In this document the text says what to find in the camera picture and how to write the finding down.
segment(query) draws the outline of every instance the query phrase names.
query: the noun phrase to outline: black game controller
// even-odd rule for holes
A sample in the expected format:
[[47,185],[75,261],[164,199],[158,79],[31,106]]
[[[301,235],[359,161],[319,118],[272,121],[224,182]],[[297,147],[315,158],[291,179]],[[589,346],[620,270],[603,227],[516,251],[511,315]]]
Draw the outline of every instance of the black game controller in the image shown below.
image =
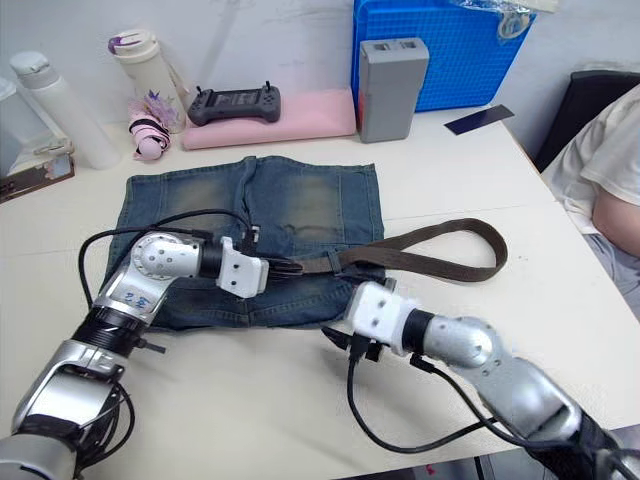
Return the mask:
[[196,88],[198,96],[187,115],[199,127],[223,118],[262,117],[267,122],[280,118],[280,90],[269,82],[255,90],[215,92]]

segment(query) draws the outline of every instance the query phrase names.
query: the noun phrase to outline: blue plastic crate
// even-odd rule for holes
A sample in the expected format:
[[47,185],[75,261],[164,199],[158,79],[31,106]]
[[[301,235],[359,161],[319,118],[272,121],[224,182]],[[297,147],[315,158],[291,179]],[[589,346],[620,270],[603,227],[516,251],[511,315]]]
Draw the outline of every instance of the blue plastic crate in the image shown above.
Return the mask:
[[353,8],[354,101],[357,104],[361,41],[420,37],[430,58],[418,112],[489,103],[530,28],[512,40],[499,40],[500,14],[447,0],[356,0]]

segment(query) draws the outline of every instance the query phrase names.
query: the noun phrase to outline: white water bottle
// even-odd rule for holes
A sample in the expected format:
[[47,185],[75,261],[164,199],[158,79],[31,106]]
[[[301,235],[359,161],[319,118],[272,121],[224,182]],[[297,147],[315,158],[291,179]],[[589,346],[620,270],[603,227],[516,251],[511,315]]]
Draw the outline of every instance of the white water bottle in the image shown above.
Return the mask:
[[133,80],[138,100],[169,132],[182,131],[186,112],[155,35],[148,30],[127,30],[110,38],[108,48]]
[[69,136],[76,151],[91,167],[110,168],[122,158],[69,84],[40,52],[21,52],[10,62],[22,85]]

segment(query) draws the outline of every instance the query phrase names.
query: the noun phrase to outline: black chair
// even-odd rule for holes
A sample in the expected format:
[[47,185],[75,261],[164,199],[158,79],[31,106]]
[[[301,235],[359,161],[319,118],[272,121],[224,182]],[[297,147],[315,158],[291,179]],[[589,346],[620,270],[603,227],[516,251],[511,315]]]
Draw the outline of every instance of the black chair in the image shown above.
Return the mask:
[[590,70],[571,74],[560,109],[534,164],[542,172],[587,123],[640,84],[640,73]]

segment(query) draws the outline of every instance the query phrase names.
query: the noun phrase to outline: person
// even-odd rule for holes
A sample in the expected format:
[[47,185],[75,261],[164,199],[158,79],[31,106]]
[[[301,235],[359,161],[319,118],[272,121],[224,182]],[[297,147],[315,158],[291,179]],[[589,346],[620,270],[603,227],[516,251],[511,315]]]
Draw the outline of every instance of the person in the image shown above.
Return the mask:
[[640,320],[640,85],[589,122],[542,177]]

